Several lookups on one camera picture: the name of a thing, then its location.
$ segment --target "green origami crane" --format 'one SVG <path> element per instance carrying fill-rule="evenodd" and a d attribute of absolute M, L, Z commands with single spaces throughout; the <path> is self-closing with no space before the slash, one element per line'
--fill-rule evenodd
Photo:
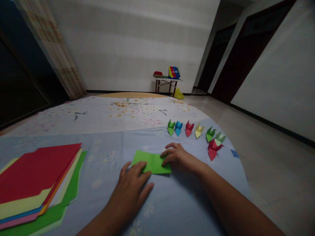
<path fill-rule="evenodd" d="M 217 135 L 216 135 L 216 137 L 215 137 L 215 142 L 216 142 L 216 145 L 217 146 L 220 146 L 222 143 L 223 143 L 223 141 L 225 140 L 225 138 L 226 138 L 226 136 L 225 135 L 223 135 L 223 134 L 221 134 L 222 133 L 222 131 L 220 131 Z"/>
<path fill-rule="evenodd" d="M 212 126 L 207 130 L 207 134 L 206 134 L 208 142 L 210 142 L 213 139 L 213 136 L 216 133 L 216 129 L 213 129 L 212 131 L 211 129 L 212 129 Z"/>
<path fill-rule="evenodd" d="M 170 119 L 170 121 L 168 122 L 167 128 L 168 128 L 168 132 L 170 133 L 171 136 L 174 133 L 174 127 L 175 127 L 175 122 L 172 123 L 171 119 Z"/>

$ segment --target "tile floor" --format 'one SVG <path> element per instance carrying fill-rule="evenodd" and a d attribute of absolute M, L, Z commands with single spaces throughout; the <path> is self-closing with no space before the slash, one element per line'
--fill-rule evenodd
<path fill-rule="evenodd" d="M 210 116 L 229 137 L 257 207 L 288 236 L 315 235 L 315 149 L 212 97 L 185 96 L 184 101 Z"/>
<path fill-rule="evenodd" d="M 194 95 L 194 94 L 202 94 L 202 95 L 206 95 L 207 93 L 198 89 L 198 88 L 193 88 L 193 90 L 191 91 L 191 94 Z"/>

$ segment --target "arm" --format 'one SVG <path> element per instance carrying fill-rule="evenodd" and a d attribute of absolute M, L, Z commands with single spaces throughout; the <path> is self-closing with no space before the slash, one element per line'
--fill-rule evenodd
<path fill-rule="evenodd" d="M 218 175 L 207 164 L 184 150 L 181 144 L 171 143 L 161 156 L 168 156 L 163 164 L 170 162 L 195 175 L 206 191 L 216 213 L 229 235 L 284 235 L 254 204 Z"/>
<path fill-rule="evenodd" d="M 121 169 L 119 181 L 104 209 L 79 233 L 78 236 L 118 235 L 136 216 L 153 189 L 150 183 L 141 190 L 151 171 L 141 174 L 146 162 L 139 162 L 127 171 L 128 162 Z"/>

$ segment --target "table leg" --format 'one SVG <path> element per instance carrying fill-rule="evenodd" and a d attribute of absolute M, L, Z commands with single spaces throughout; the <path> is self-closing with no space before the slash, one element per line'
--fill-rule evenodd
<path fill-rule="evenodd" d="M 172 81 L 170 81 L 170 89 L 168 90 L 168 96 L 171 94 Z"/>
<path fill-rule="evenodd" d="M 160 80 L 157 82 L 157 86 L 158 86 L 158 88 L 157 88 L 157 94 L 159 94 L 159 93 L 160 93 Z"/>
<path fill-rule="evenodd" d="M 175 97 L 176 86 L 177 86 L 177 81 L 175 82 L 173 97 Z"/>

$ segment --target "blue origami crane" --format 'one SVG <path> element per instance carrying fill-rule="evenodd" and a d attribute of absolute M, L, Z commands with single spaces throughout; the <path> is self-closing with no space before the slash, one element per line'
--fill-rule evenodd
<path fill-rule="evenodd" d="M 175 132 L 177 134 L 177 137 L 180 135 L 182 127 L 183 127 L 183 123 L 180 123 L 179 121 L 177 121 L 175 125 Z"/>

